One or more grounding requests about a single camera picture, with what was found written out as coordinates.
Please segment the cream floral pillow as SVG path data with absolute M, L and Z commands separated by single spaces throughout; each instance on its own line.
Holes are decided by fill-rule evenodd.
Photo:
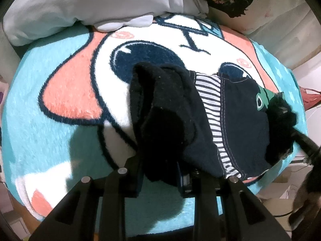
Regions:
M 304 4 L 304 0 L 204 0 L 207 16 L 221 25 L 250 34 L 278 16 Z

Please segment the navy frog print pants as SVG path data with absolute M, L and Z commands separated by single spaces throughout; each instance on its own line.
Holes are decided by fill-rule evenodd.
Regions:
M 232 63 L 213 75 L 137 64 L 129 98 L 136 153 L 150 181 L 177 186 L 198 171 L 250 183 L 293 151 L 297 116 L 284 94 Z

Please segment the teal cartoon fleece blanket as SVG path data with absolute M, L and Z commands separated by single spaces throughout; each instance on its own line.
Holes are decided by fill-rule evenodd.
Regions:
M 102 33 L 76 24 L 32 43 L 9 90 L 2 116 L 2 153 L 8 190 L 43 221 L 84 176 L 99 179 L 135 155 L 129 88 L 140 63 L 174 65 L 213 75 L 223 63 L 272 92 L 283 93 L 307 133 L 304 105 L 291 70 L 263 46 L 209 20 L 180 14 L 148 27 Z M 285 169 L 299 148 L 259 179 L 253 193 Z M 136 199 L 126 200 L 129 236 L 190 227 L 194 200 L 176 186 L 146 176 Z

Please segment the white plush pillow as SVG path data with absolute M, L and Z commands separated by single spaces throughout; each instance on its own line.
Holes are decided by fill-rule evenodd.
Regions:
M 167 12 L 205 16 L 205 0 L 14 0 L 3 18 L 14 46 L 48 37 L 80 21 L 102 32 L 123 26 L 148 27 Z

